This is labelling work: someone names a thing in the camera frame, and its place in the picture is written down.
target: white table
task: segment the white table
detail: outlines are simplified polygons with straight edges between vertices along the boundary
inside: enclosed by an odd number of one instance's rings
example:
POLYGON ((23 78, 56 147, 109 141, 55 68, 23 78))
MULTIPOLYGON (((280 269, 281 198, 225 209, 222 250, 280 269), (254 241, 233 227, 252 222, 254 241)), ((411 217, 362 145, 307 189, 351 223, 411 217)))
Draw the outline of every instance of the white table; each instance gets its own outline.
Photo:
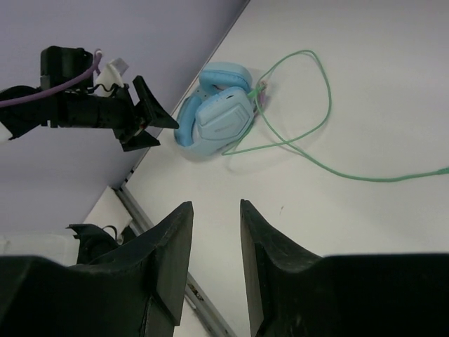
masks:
MULTIPOLYGON (((298 145, 347 173, 430 171, 449 166, 448 14, 444 0, 253 0, 212 60, 260 74, 290 52, 315 50, 333 89, 333 116, 298 145)), ((323 118, 326 88, 310 58, 290 59, 269 87, 267 117, 286 137, 323 118)), ((449 248, 449 176, 363 183, 281 148, 191 162, 173 131, 159 139, 126 188, 154 223, 193 201, 189 271, 237 336, 249 336, 242 198, 321 255, 449 248)), ((273 139, 259 120, 241 147, 273 139)))

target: headphone ear cushion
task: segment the headphone ear cushion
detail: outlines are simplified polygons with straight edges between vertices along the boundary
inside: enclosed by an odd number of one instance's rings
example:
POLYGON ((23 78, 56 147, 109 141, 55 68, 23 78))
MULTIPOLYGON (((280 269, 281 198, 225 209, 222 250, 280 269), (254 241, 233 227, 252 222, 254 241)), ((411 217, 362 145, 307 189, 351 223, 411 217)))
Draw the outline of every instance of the headphone ear cushion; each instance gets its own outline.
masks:
POLYGON ((199 96, 192 95, 183 102, 180 108, 180 113, 177 116, 180 127, 175 130, 175 139, 183 147, 194 143, 192 132, 195 125, 195 115, 202 102, 199 96))
POLYGON ((231 62, 208 63, 199 75, 199 83, 205 92, 216 95, 219 87, 237 86, 250 93, 253 78, 243 66, 231 62))

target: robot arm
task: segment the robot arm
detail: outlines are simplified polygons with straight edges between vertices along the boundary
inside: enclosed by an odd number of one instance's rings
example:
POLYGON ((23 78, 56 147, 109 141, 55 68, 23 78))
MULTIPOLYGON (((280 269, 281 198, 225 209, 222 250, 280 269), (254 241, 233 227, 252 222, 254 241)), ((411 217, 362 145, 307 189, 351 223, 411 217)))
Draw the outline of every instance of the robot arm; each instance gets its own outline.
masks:
POLYGON ((133 80, 139 103, 134 105, 127 84, 114 84, 109 97, 93 94, 95 57, 82 48, 50 47, 41 54, 41 87, 14 86, 0 92, 0 141, 23 136, 37 126, 110 128, 124 151, 160 145, 148 126, 178 128, 144 79, 133 80))

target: headphones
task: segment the headphones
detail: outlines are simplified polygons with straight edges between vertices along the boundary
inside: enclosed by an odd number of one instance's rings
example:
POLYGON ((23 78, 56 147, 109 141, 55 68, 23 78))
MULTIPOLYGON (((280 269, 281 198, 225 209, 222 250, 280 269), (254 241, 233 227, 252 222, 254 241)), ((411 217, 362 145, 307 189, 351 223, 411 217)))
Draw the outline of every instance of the headphones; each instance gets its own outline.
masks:
POLYGON ((180 108, 176 143, 204 157, 243 137, 254 120, 248 97, 252 81, 241 65, 208 63, 199 74, 199 87, 180 108))

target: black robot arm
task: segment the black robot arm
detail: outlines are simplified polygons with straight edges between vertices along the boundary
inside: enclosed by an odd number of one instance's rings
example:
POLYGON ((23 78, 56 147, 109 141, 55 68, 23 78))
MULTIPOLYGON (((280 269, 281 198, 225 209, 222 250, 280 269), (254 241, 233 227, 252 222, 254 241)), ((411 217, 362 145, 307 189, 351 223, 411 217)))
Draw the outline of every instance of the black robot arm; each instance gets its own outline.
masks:
POLYGON ((110 128, 123 150, 131 151, 160 145, 156 138, 145 131, 148 126, 178 128, 177 122, 158 103, 141 76, 133 81, 140 99, 136 105, 133 104, 127 84, 114 85, 110 88, 113 91, 109 97, 100 97, 93 94, 95 87, 89 88, 93 80, 87 78, 87 81, 83 80, 47 97, 1 107, 2 101, 43 93, 44 90, 69 81, 86 71, 91 60, 92 54, 80 48, 50 47, 41 54, 41 87, 14 86, 0 92, 0 123, 3 129, 11 133, 9 139, 23 136, 37 126, 110 128))

